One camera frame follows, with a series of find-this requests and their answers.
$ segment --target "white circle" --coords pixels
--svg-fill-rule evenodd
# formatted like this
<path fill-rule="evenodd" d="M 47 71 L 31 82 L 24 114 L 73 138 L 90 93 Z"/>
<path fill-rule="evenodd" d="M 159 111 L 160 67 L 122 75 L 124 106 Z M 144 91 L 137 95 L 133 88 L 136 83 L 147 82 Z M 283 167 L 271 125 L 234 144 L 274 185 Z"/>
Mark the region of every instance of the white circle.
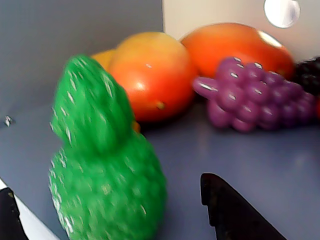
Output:
<path fill-rule="evenodd" d="M 297 0 L 265 0 L 264 13 L 272 25 L 286 29 L 298 21 L 300 5 Z"/>

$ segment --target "gray surface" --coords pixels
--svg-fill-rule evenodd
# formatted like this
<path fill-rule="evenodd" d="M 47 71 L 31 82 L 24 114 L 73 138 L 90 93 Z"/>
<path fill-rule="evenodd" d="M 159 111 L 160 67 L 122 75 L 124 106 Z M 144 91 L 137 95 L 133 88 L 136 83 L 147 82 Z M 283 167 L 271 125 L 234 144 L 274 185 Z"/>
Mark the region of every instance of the gray surface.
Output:
<path fill-rule="evenodd" d="M 49 104 L 71 55 L 162 29 L 161 0 L 0 0 L 0 118 Z"/>
<path fill-rule="evenodd" d="M 50 106 L 16 117 L 0 130 L 0 176 L 55 233 L 66 240 L 48 189 L 52 154 L 60 146 Z M 168 179 L 166 219 L 157 240 L 213 240 L 201 205 L 200 175 L 214 172 L 234 186 L 288 240 L 320 239 L 320 128 L 244 135 L 216 132 L 196 105 L 179 121 L 150 130 Z"/>

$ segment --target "black object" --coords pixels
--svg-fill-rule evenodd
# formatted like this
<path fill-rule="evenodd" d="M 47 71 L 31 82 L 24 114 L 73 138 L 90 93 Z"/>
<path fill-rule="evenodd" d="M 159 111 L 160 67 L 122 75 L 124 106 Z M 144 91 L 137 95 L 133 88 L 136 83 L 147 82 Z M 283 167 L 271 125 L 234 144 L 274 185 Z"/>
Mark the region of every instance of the black object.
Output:
<path fill-rule="evenodd" d="M 200 181 L 201 201 L 217 240 L 286 240 L 221 177 L 203 173 Z"/>
<path fill-rule="evenodd" d="M 0 190 L 0 240 L 28 240 L 14 192 L 9 187 Z"/>
<path fill-rule="evenodd" d="M 320 56 L 300 61 L 295 65 L 293 82 L 314 96 L 320 95 Z"/>

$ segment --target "purple grapes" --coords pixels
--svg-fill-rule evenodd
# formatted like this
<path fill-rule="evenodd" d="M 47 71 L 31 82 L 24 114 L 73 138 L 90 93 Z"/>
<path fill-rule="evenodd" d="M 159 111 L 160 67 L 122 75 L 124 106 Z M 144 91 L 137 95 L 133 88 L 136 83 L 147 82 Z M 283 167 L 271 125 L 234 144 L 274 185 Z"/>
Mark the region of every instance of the purple grapes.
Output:
<path fill-rule="evenodd" d="M 236 57 L 221 62 L 215 79 L 198 77 L 193 89 L 208 99 L 208 116 L 216 128 L 271 131 L 306 125 L 315 118 L 312 94 L 275 72 L 264 71 L 259 63 L 243 65 Z"/>

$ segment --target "fake fruit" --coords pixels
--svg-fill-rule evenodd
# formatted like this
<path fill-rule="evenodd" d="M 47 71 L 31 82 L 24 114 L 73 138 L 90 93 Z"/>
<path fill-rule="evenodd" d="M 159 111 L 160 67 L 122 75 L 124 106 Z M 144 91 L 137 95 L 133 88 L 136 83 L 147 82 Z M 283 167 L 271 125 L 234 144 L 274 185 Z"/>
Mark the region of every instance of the fake fruit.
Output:
<path fill-rule="evenodd" d="M 314 96 L 320 96 L 320 56 L 298 62 L 293 81 Z"/>
<path fill-rule="evenodd" d="M 115 49 L 110 49 L 107 51 L 98 52 L 91 57 L 96 60 L 103 68 L 108 72 L 108 67 L 110 60 L 115 53 Z"/>
<path fill-rule="evenodd" d="M 163 32 L 143 32 L 116 48 L 110 74 L 126 90 L 137 122 L 180 113 L 194 98 L 196 69 L 185 47 Z"/>
<path fill-rule="evenodd" d="M 306 125 L 315 117 L 313 95 L 258 63 L 243 65 L 227 58 L 216 76 L 198 77 L 193 83 L 194 90 L 208 99 L 208 116 L 216 128 L 275 130 Z"/>
<path fill-rule="evenodd" d="M 213 78 L 220 62 L 237 56 L 243 64 L 260 63 L 290 80 L 294 60 L 289 51 L 267 33 L 238 23 L 200 27 L 181 40 L 203 77 Z"/>
<path fill-rule="evenodd" d="M 137 123 L 136 121 L 133 122 L 133 130 L 135 130 L 137 133 L 140 133 L 140 124 Z"/>
<path fill-rule="evenodd" d="M 317 104 L 316 104 L 316 115 L 318 119 L 320 120 L 320 99 L 318 98 Z"/>
<path fill-rule="evenodd" d="M 132 128 L 125 90 L 95 60 L 65 66 L 51 127 L 63 146 L 49 189 L 70 240 L 150 240 L 164 216 L 166 178 L 151 144 Z"/>

